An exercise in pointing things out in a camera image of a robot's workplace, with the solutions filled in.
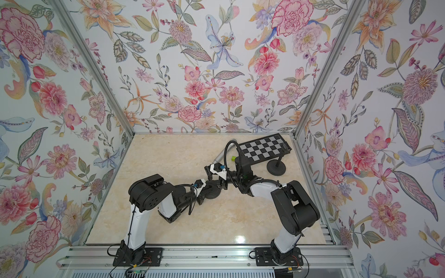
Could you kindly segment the black round stand base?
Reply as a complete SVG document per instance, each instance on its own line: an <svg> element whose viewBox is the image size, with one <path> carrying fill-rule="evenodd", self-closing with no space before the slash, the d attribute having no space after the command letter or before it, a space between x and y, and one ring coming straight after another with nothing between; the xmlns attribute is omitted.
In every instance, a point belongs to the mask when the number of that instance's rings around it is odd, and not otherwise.
<svg viewBox="0 0 445 278"><path fill-rule="evenodd" d="M282 176L286 172L286 165L277 159L267 163L267 171L273 176Z"/></svg>

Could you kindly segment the black stand pole with clip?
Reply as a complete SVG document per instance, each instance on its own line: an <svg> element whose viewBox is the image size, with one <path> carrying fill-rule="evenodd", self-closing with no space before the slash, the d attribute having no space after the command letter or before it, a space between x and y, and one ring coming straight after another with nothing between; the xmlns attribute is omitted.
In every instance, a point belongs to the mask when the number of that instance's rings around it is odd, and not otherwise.
<svg viewBox="0 0 445 278"><path fill-rule="evenodd" d="M276 162L276 167L279 167L282 164L282 159L285 155L290 154L291 152L291 147L288 145L288 143L284 142L280 144L280 148L279 148L279 157L278 160Z"/></svg>

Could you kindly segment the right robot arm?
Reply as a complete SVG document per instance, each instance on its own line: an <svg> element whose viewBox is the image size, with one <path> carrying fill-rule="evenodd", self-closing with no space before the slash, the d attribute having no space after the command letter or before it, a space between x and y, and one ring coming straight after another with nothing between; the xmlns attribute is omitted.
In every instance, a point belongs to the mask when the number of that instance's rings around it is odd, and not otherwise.
<svg viewBox="0 0 445 278"><path fill-rule="evenodd" d="M264 198L275 205L282 229L269 248L254 250L258 266L302 266L304 263L297 243L304 231L321 216L300 182L282 184L261 178L252 170L253 165L265 162L271 175L282 176L286 172L282 158L290 151L290 146L280 134L242 144L231 140L214 162L205 167L208 178L202 191L205 199L217 198L221 190L232 184L244 195Z"/></svg>

